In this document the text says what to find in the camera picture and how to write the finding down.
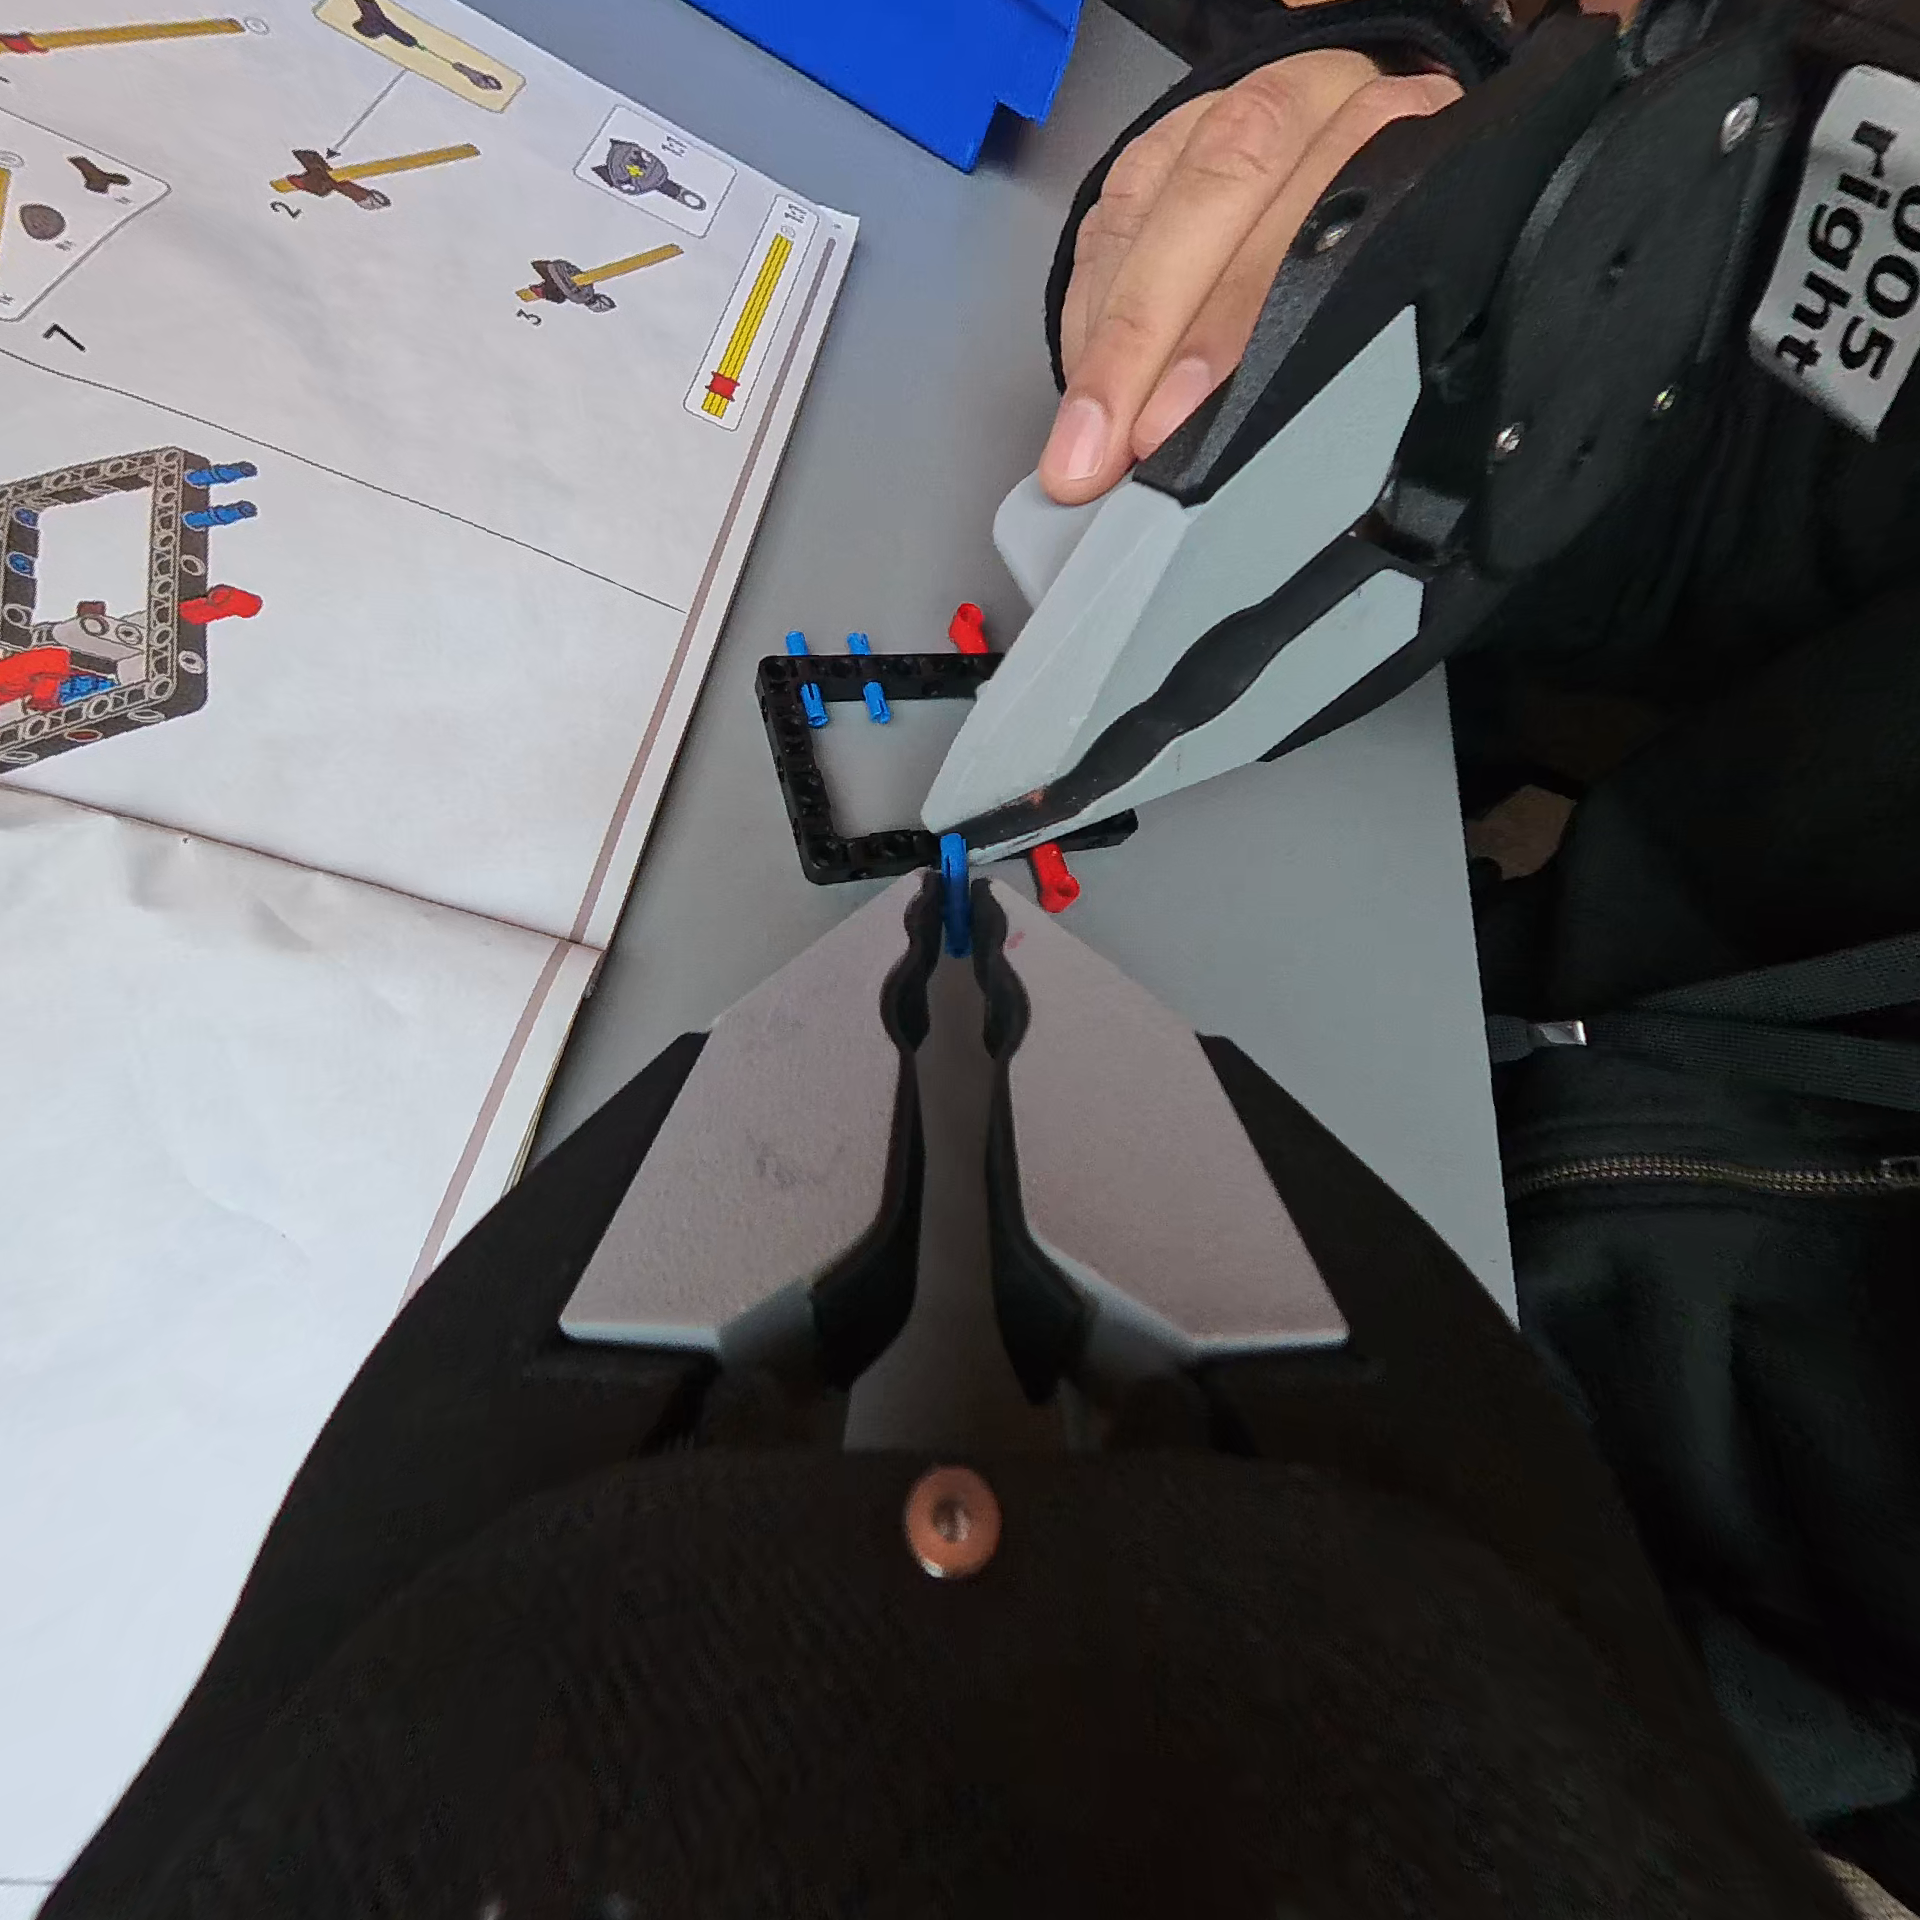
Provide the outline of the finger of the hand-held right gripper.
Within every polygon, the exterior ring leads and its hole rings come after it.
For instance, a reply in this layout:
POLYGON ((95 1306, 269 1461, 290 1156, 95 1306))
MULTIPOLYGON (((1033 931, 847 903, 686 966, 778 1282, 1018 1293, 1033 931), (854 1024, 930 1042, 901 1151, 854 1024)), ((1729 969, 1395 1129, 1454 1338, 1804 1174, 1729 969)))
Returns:
POLYGON ((981 859, 997 859, 1231 775, 1403 658, 1421 616, 1413 572, 1373 541, 1338 540, 1272 599, 1198 637, 1064 772, 1022 777, 997 807, 969 807, 956 832, 981 859))
POLYGON ((1416 397, 1403 306, 1210 503, 1144 477, 1107 493, 981 689, 923 826, 972 835, 977 818, 1069 775, 1198 637, 1284 589, 1374 505, 1416 397))

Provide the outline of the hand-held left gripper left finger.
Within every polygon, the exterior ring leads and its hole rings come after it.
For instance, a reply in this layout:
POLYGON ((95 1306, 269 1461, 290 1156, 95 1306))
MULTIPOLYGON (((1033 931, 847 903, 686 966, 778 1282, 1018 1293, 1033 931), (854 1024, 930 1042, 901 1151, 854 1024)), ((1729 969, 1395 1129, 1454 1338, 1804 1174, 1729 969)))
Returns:
POLYGON ((930 876, 722 1011, 561 1334, 854 1385, 918 1293, 930 876))

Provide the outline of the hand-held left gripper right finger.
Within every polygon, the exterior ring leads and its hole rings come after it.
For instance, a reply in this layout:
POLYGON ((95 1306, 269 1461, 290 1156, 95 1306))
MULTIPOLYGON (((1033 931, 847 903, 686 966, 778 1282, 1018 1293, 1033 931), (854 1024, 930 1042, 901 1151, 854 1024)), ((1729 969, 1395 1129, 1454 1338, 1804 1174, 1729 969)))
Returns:
POLYGON ((1348 1322, 1198 1033, 1002 881, 977 881, 992 1065, 990 1286, 1022 1394, 1113 1405, 1348 1322))

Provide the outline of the black lego frame assembly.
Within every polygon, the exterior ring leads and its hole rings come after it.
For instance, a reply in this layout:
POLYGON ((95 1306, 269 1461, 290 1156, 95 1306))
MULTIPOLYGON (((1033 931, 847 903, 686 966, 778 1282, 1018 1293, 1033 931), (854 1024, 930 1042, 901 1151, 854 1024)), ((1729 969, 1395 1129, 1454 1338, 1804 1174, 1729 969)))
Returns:
POLYGON ((761 729, 769 735, 799 872, 809 886, 833 888, 901 877, 918 868, 940 872, 940 835, 923 826, 847 828, 837 821, 830 780, 821 764, 821 731, 809 731, 805 723, 796 682, 821 682, 830 712, 864 712, 859 685, 871 675, 887 691, 895 712, 901 705, 966 703, 985 685, 997 665, 1001 658, 990 642, 990 623, 981 603, 955 608, 945 650, 876 654, 871 647, 870 660, 857 660, 842 642, 842 654, 823 660, 812 654, 808 660, 789 660, 787 650, 781 650, 781 658, 765 658, 759 663, 753 689, 761 729))

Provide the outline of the person's right hand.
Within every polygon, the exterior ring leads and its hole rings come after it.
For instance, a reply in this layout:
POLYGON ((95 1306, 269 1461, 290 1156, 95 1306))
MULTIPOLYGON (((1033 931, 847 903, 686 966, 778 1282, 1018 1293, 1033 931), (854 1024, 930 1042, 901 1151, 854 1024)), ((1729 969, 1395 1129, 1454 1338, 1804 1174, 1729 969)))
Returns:
POLYGON ((1236 371, 1309 208, 1390 122, 1461 97, 1315 49, 1180 106, 1113 161, 1060 305, 1064 397, 1039 460, 1064 505, 1118 487, 1236 371))

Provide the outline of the blue plastic bin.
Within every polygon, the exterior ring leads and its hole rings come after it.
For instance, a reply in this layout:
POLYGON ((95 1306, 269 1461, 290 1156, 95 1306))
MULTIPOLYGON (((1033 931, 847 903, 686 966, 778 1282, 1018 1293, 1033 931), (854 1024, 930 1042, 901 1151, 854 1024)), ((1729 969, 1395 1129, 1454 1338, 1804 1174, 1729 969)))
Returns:
POLYGON ((1081 2, 700 2, 735 35, 969 173, 997 111, 1052 116, 1081 2))

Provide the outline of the white instruction booklet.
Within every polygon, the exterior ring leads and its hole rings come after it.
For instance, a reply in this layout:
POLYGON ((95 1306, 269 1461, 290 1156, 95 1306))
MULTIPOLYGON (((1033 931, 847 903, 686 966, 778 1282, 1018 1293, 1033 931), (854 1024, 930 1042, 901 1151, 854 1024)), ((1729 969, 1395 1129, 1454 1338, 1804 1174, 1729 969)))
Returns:
POLYGON ((2 2, 2 1918, 512 1184, 854 240, 461 2, 2 2))

